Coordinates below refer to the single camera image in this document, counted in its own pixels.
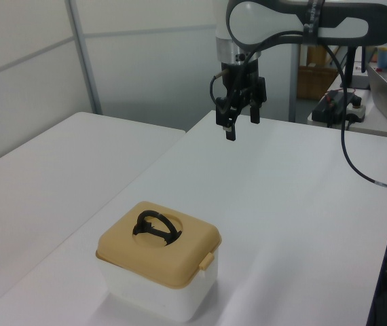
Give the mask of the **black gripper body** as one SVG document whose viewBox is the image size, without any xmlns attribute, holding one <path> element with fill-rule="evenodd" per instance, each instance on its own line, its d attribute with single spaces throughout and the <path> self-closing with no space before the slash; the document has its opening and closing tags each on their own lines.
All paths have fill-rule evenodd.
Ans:
<svg viewBox="0 0 387 326">
<path fill-rule="evenodd" d="M 259 64 L 250 62 L 247 66 L 229 65 L 221 63 L 222 70 L 228 70 L 223 76 L 223 85 L 227 90 L 227 97 L 230 97 L 232 90 L 236 93 L 232 99 L 233 102 L 243 101 L 243 97 L 248 95 L 249 91 L 253 91 L 259 79 Z"/>
</svg>

